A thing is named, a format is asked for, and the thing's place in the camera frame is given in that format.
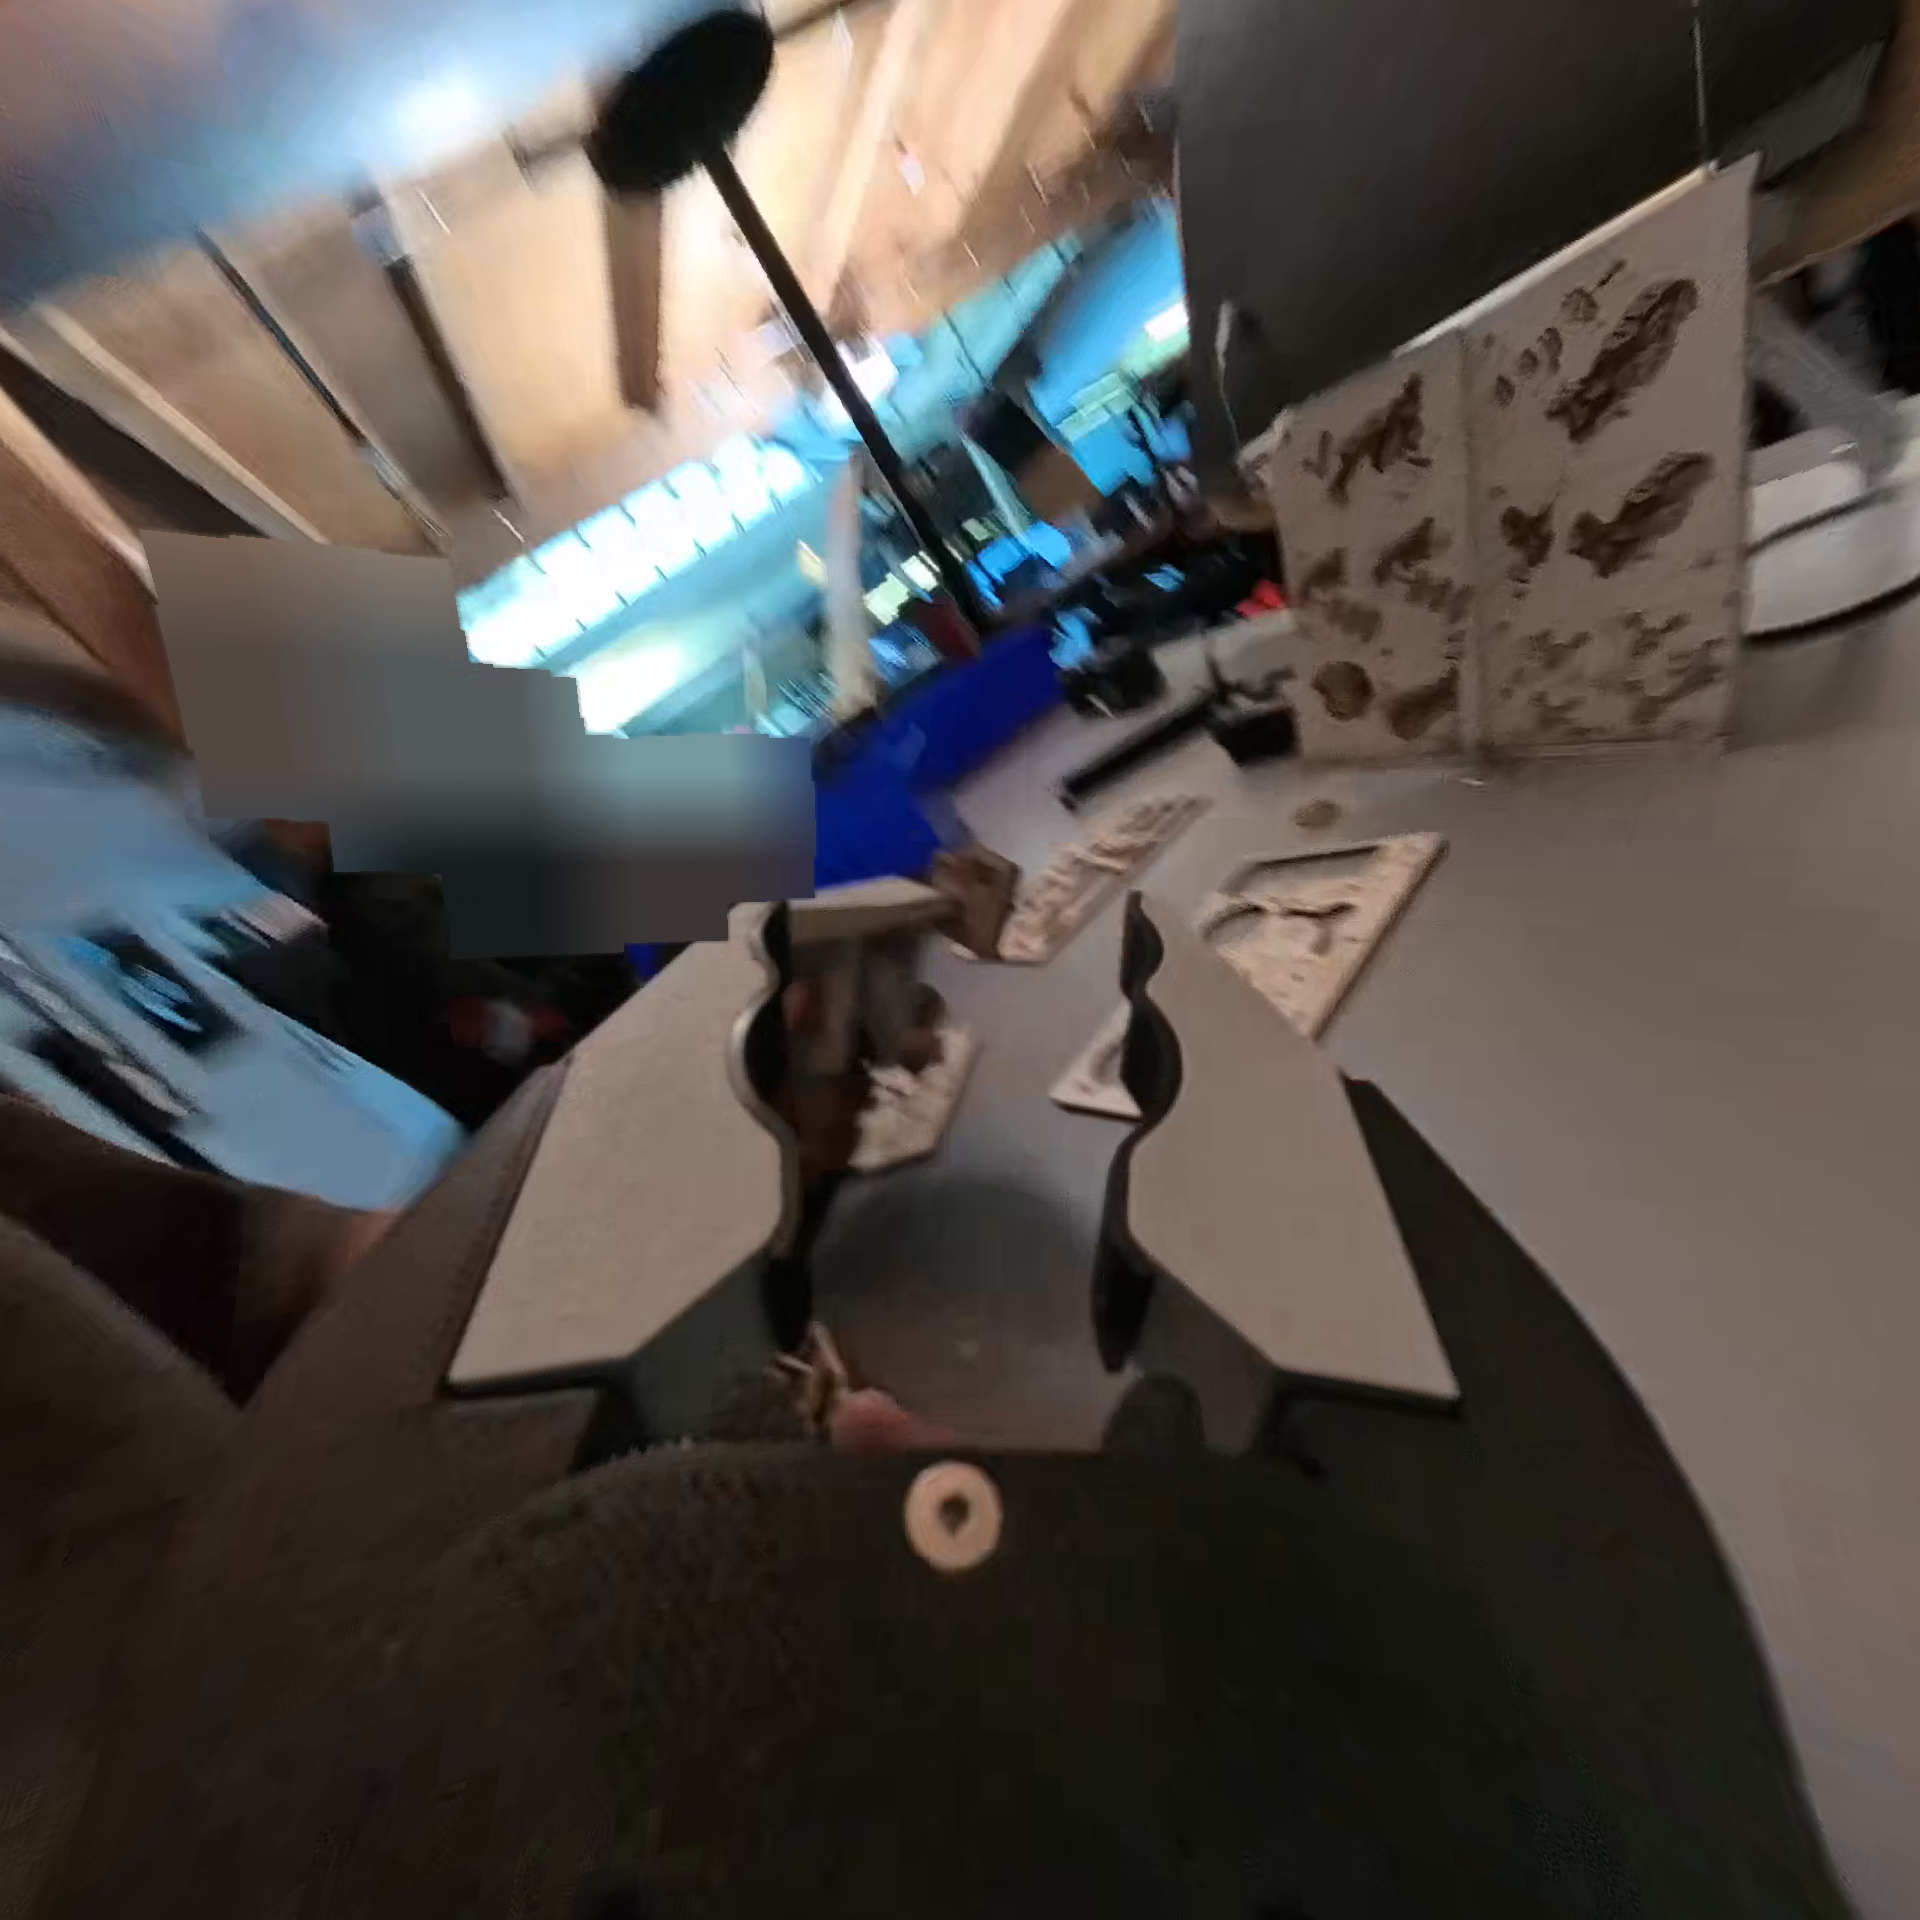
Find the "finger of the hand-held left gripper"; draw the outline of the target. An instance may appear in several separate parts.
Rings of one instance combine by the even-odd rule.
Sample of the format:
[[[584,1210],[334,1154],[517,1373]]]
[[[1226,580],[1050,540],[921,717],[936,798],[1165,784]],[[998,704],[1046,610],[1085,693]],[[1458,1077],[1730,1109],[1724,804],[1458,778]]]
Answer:
[[[785,905],[785,1077],[924,1072],[945,1057],[945,996],[921,978],[954,900],[920,880],[864,880]]]

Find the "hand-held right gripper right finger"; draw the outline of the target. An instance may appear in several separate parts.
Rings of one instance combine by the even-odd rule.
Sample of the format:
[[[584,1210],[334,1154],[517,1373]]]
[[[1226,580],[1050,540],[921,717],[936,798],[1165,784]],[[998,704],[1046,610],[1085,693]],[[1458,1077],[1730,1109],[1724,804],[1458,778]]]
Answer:
[[[1449,1419],[1461,1386],[1330,1059],[1160,898],[1120,916],[1120,1085],[1096,1237],[1110,1376],[1180,1390],[1209,1449],[1310,1403]]]

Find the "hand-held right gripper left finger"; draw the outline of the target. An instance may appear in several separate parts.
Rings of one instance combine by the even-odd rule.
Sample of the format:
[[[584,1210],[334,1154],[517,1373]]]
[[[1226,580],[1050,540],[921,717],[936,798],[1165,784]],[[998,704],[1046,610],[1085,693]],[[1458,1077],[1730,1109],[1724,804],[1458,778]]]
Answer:
[[[572,1051],[452,1395],[716,1397],[773,1358],[771,1274],[802,1218],[780,1114],[789,960],[786,905],[742,905]]]

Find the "person's left forearm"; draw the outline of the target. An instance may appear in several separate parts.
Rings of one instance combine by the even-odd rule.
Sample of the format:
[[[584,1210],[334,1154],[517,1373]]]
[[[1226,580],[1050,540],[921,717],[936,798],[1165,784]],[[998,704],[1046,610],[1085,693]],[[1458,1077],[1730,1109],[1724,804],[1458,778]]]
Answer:
[[[5,1915],[542,1913],[426,1598],[584,1426],[446,1390],[529,1131],[360,1216],[5,1099]]]

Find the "grey desk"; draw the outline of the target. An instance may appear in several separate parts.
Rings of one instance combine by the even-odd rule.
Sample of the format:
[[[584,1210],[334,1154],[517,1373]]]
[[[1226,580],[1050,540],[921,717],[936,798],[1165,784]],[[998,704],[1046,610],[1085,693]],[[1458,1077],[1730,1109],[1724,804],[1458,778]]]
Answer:
[[[1392,774],[1438,875],[1336,1057],[1624,1365],[1758,1620],[1861,1915],[1916,1915],[1916,601],[1717,760]]]

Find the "blue plastic bin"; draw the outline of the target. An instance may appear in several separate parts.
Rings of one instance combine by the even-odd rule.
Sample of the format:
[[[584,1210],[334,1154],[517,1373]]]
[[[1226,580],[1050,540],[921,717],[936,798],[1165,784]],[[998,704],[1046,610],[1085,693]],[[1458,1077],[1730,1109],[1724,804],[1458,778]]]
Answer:
[[[954,792],[1064,704],[1051,630],[1028,624],[949,662],[813,750],[813,890],[920,880],[969,841]]]

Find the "laser-cut plywood sheet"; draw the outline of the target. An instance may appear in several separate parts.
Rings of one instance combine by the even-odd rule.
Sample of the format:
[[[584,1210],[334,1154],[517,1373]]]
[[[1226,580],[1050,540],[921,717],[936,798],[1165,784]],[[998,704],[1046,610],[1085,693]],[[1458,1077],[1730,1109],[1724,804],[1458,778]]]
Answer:
[[[1318,1042],[1445,850],[1443,835],[1411,832],[1250,858],[1202,902],[1194,930]]]

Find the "black round-base pole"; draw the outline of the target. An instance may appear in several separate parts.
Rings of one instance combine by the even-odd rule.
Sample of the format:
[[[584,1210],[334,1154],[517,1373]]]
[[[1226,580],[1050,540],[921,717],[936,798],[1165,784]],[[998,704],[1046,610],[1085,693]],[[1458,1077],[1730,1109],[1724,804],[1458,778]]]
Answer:
[[[993,627],[969,570],[932,520],[900,452],[857,386],[818,307],[742,182],[731,147],[758,107],[774,68],[778,34],[764,14],[723,4],[696,14],[601,89],[584,154],[608,193],[608,208],[661,196],[693,174],[707,174],[754,257],[806,360],[842,400],[907,525],[921,540],[960,617],[974,633]]]

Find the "black standing board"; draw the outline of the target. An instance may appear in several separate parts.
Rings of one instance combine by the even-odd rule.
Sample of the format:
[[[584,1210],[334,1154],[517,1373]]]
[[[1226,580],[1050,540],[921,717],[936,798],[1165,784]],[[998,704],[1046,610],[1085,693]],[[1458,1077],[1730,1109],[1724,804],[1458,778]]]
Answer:
[[[1337,385],[1729,161],[1898,4],[1188,3],[1174,186],[1190,356],[1270,404]]]

